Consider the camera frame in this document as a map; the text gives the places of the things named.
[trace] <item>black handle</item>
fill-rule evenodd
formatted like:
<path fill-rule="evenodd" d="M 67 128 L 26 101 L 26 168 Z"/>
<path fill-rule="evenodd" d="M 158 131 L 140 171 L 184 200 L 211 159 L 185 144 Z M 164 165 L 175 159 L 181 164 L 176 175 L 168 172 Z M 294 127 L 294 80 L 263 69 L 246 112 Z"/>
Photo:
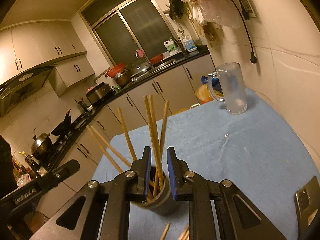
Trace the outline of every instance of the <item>black handle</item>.
<path fill-rule="evenodd" d="M 100 124 L 100 125 L 101 125 L 101 127 L 102 127 L 102 130 L 104 130 L 103 125 L 102 125 L 99 121 L 97 121 L 97 123 L 98 123 L 98 124 Z"/>
<path fill-rule="evenodd" d="M 158 90 L 156 90 L 155 85 L 152 83 L 153 88 L 155 89 L 155 91 L 157 92 L 157 94 L 159 94 Z"/>
<path fill-rule="evenodd" d="M 160 87 L 160 85 L 159 85 L 159 83 L 158 82 L 156 82 L 156 83 L 157 83 L 158 87 L 160 88 L 160 91 L 163 92 L 161 87 Z"/>
<path fill-rule="evenodd" d="M 128 100 L 128 102 L 130 103 L 130 105 L 131 105 L 131 106 L 133 106 L 133 104 L 131 104 L 131 102 L 130 102 L 130 100 L 129 100 L 129 98 L 128 98 L 128 97 L 127 97 L 127 100 Z"/>
<path fill-rule="evenodd" d="M 88 149 L 87 149 L 86 147 L 84 147 L 84 146 L 83 146 L 83 144 L 82 144 L 82 143 L 80 143 L 80 146 L 81 146 L 83 149 L 85 149 L 85 150 L 87 151 L 87 153 L 88 153 L 88 154 L 91 154 L 91 153 L 88 151 Z"/>
<path fill-rule="evenodd" d="M 84 157 L 88 158 L 87 155 L 85 155 L 84 152 L 79 147 L 77 148 L 77 150 L 81 152 L 84 155 Z"/>
<path fill-rule="evenodd" d="M 186 70 L 188 71 L 189 77 L 193 79 L 187 67 L 186 67 Z"/>

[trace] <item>glass mug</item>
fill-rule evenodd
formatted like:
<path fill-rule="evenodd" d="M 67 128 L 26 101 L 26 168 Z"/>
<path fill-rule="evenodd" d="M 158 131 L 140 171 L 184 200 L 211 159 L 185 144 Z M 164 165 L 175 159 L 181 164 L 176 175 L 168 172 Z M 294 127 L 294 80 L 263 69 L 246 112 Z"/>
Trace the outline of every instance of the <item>glass mug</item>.
<path fill-rule="evenodd" d="M 212 79 L 219 78 L 223 97 L 219 98 L 213 90 Z M 226 103 L 230 114 L 242 114 L 248 109 L 244 81 L 239 63 L 230 62 L 220 65 L 208 76 L 208 88 L 214 99 Z"/>

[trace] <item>range hood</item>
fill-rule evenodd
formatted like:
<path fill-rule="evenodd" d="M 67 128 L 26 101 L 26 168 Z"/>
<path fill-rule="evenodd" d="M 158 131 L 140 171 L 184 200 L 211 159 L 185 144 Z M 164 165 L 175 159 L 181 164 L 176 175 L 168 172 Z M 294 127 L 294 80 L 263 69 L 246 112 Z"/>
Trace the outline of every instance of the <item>range hood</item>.
<path fill-rule="evenodd" d="M 30 68 L 0 86 L 0 117 L 4 117 L 16 105 L 39 91 L 54 66 Z"/>

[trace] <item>blue tablecloth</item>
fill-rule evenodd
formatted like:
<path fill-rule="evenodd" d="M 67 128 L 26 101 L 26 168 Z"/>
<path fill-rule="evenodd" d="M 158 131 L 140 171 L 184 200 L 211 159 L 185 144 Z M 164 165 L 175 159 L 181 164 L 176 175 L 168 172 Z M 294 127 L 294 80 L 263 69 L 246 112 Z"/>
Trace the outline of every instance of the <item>blue tablecloth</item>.
<path fill-rule="evenodd" d="M 169 117 L 164 149 L 174 146 L 178 159 L 185 160 L 190 170 L 206 179 L 232 180 L 288 240 L 296 240 L 294 193 L 313 176 L 319 179 L 319 172 L 286 121 L 251 90 L 246 92 L 248 110 L 241 115 L 231 115 L 213 101 Z M 157 122 L 159 134 L 161 125 L 162 120 Z M 129 135 L 140 158 L 144 147 L 151 146 L 148 127 Z M 123 134 L 113 137 L 111 145 L 132 161 Z M 114 159 L 124 171 L 128 169 Z M 162 164 L 168 174 L 166 154 Z M 117 174 L 103 156 L 93 179 L 102 183 Z M 159 239 L 167 222 L 171 222 L 171 228 L 166 239 L 178 239 L 188 223 L 188 204 L 183 203 L 169 217 L 131 205 L 129 239 Z"/>

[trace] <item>silver bolt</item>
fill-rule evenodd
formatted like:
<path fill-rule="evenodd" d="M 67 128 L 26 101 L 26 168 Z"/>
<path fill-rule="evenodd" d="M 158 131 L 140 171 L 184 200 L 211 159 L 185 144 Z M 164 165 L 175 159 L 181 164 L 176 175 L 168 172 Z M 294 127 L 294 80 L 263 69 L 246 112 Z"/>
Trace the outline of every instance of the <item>silver bolt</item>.
<path fill-rule="evenodd" d="M 225 179 L 222 181 L 222 185 L 225 187 L 231 187 L 232 186 L 232 182 L 228 179 Z"/>
<path fill-rule="evenodd" d="M 97 187 L 97 185 L 98 185 L 98 182 L 95 181 L 95 180 L 90 180 L 90 181 L 88 182 L 88 187 L 89 187 L 89 188 Z"/>
<path fill-rule="evenodd" d="M 136 174 L 136 173 L 135 173 L 134 171 L 127 171 L 127 172 L 125 173 L 125 176 L 128 177 L 128 178 L 131 178 L 131 177 L 133 177 L 135 174 Z"/>
<path fill-rule="evenodd" d="M 188 178 L 192 178 L 195 175 L 195 173 L 193 171 L 186 171 L 184 175 L 186 175 Z"/>

